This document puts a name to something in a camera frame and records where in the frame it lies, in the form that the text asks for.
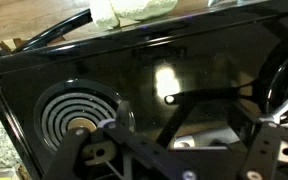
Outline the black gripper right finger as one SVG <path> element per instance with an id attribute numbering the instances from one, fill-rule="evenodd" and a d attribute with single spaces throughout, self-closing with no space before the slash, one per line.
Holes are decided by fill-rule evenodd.
<path id="1" fill-rule="evenodd" d="M 261 121 L 240 103 L 230 110 L 230 127 L 246 146 L 239 180 L 288 180 L 288 129 Z"/>

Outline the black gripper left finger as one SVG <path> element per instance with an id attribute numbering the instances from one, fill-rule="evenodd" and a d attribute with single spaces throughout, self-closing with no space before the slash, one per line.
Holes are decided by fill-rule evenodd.
<path id="1" fill-rule="evenodd" d="M 123 101 L 116 117 L 95 131 L 69 130 L 42 180 L 198 180 L 192 166 L 134 128 L 131 107 Z"/>

